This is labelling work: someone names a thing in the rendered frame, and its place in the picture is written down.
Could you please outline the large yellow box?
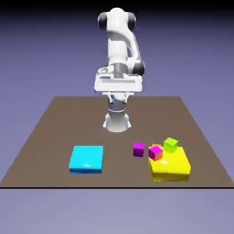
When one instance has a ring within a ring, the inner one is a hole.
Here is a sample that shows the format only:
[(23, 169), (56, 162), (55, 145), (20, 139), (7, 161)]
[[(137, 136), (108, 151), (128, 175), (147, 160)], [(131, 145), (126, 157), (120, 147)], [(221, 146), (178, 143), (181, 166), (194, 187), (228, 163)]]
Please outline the large yellow box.
[(148, 157), (149, 167), (151, 171), (152, 181), (187, 181), (189, 179), (191, 166), (185, 151), (182, 147), (178, 147), (174, 153), (163, 150), (162, 158), (153, 160)]

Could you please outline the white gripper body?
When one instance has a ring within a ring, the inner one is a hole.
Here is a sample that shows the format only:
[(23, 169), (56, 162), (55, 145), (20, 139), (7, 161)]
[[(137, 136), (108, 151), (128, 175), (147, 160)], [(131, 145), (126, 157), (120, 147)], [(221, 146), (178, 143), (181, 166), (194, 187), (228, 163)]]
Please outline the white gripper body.
[(143, 79), (140, 75), (123, 74), (123, 78), (114, 78), (113, 73), (96, 74), (94, 90), (96, 92), (141, 92)]

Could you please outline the small magenta cube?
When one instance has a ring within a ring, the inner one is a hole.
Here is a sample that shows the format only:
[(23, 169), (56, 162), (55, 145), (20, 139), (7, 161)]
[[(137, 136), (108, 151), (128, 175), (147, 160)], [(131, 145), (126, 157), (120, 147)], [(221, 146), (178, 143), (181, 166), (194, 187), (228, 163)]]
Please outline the small magenta cube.
[(163, 149), (159, 146), (153, 146), (149, 148), (149, 158), (151, 158), (153, 161), (157, 161), (161, 159), (163, 156)]
[(134, 143), (133, 144), (133, 156), (143, 157), (144, 156), (144, 143)]

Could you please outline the small green cube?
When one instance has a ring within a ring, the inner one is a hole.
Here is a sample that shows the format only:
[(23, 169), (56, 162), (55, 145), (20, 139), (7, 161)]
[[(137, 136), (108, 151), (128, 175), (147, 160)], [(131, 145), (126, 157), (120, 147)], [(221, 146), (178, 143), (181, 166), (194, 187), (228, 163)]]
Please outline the small green cube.
[(163, 149), (164, 151), (173, 154), (178, 148), (178, 143), (179, 143), (178, 140), (168, 137), (163, 142)]

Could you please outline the large cyan box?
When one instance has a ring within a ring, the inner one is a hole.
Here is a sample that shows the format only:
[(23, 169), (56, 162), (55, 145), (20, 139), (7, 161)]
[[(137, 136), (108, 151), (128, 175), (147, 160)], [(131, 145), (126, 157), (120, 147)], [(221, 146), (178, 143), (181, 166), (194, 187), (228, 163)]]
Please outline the large cyan box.
[(103, 146), (75, 145), (69, 162), (70, 173), (101, 174)]

